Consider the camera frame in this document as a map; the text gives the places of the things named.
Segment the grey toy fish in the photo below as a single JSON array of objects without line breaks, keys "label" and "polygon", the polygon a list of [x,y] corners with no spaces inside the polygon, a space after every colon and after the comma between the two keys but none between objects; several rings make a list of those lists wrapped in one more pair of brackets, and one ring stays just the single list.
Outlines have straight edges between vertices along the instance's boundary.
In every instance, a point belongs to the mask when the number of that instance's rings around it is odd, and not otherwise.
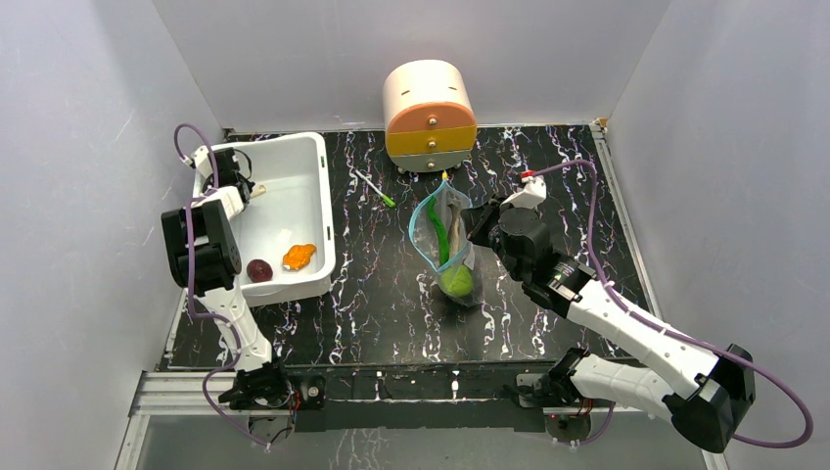
[{"label": "grey toy fish", "polygon": [[448,229],[449,259],[455,259],[466,250],[468,240],[462,207],[455,203],[450,203],[447,207],[450,210],[450,227]]}]

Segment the clear zip top bag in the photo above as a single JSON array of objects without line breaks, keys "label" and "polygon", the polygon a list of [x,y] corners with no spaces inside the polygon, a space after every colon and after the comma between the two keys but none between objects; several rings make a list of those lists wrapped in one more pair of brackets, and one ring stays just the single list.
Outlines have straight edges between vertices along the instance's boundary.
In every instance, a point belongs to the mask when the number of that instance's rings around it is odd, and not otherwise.
[{"label": "clear zip top bag", "polygon": [[455,189],[444,172],[440,185],[415,207],[408,224],[410,243],[428,265],[434,283],[450,301],[464,307],[484,301],[476,249],[462,217],[471,207],[469,197]]}]

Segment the green toy chili pepper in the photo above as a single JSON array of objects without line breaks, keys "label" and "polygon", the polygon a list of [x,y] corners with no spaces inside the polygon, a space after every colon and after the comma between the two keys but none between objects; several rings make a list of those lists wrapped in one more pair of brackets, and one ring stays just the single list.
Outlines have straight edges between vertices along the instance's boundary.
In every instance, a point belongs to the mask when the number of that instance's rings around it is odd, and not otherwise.
[{"label": "green toy chili pepper", "polygon": [[427,217],[438,240],[438,265],[444,265],[450,258],[449,241],[447,230],[436,210],[436,201],[437,199],[435,197],[431,197],[428,200]]}]

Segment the green toy apple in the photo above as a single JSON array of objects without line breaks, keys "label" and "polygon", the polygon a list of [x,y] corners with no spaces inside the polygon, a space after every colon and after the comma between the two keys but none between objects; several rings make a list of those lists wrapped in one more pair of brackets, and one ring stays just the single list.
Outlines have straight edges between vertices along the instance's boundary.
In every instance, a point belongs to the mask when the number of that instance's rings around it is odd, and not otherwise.
[{"label": "green toy apple", "polygon": [[471,270],[463,264],[450,266],[439,276],[441,290],[451,298],[463,298],[474,289]]}]

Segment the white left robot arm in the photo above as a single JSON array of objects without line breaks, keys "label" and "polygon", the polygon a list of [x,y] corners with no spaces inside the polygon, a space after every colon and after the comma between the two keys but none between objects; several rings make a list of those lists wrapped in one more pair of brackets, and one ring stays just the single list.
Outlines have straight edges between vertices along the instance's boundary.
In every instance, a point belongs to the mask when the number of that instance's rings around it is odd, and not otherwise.
[{"label": "white left robot arm", "polygon": [[197,170],[206,186],[188,206],[161,215],[166,256],[175,283],[186,289],[188,308],[197,299],[217,326],[232,354],[234,385],[223,402],[255,394],[269,407],[288,402],[291,379],[280,373],[273,349],[258,329],[242,294],[243,264],[231,220],[252,197],[254,183],[243,175],[233,148],[199,151]]}]

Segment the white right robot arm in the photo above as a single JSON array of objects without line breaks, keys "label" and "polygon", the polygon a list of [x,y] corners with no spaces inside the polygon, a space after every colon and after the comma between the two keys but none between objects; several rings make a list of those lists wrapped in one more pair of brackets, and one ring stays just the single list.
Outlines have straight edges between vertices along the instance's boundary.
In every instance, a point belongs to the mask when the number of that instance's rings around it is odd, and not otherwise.
[{"label": "white right robot arm", "polygon": [[564,405],[612,401],[668,421],[696,447],[722,453],[755,400],[751,355],[731,345],[726,356],[679,338],[679,331],[638,305],[611,296],[596,270],[555,249],[536,211],[500,198],[464,209],[468,240],[491,249],[537,306],[596,332],[639,361],[613,363],[571,349],[542,378],[537,396]]}]

